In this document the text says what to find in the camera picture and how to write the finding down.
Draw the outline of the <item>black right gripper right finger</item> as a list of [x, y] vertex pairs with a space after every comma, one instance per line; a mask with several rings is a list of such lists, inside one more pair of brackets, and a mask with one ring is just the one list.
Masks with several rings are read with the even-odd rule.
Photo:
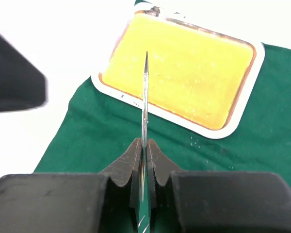
[[148, 209], [151, 233], [183, 233], [182, 169], [170, 160], [154, 139], [146, 148]]

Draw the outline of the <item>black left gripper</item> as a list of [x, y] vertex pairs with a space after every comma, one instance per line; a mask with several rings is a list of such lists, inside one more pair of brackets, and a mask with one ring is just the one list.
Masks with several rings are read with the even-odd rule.
[[45, 76], [0, 35], [0, 112], [39, 107], [46, 91]]

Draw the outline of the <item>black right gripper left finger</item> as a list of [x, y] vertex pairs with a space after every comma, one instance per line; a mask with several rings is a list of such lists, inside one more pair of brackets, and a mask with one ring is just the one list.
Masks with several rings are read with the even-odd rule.
[[141, 139], [135, 138], [120, 157], [101, 171], [108, 176], [108, 181], [101, 210], [100, 233], [138, 232], [141, 155]]

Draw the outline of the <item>dark green surgical cloth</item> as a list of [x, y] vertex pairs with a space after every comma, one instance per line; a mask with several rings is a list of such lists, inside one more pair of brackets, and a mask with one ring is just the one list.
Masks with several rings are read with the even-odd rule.
[[[206, 138], [148, 112], [147, 142], [183, 170], [184, 233], [291, 233], [291, 50], [262, 44], [263, 64], [231, 135]], [[48, 232], [99, 233], [108, 181], [101, 171], [135, 138], [142, 109], [87, 79], [35, 170]], [[139, 182], [141, 202], [141, 170]]]

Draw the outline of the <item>steel tray with brown liner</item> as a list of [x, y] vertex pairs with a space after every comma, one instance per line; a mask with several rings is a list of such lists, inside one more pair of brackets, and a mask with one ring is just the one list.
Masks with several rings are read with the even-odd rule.
[[264, 58], [261, 42], [141, 2], [91, 80], [101, 93], [143, 109], [149, 64], [148, 112], [221, 139], [238, 127]]

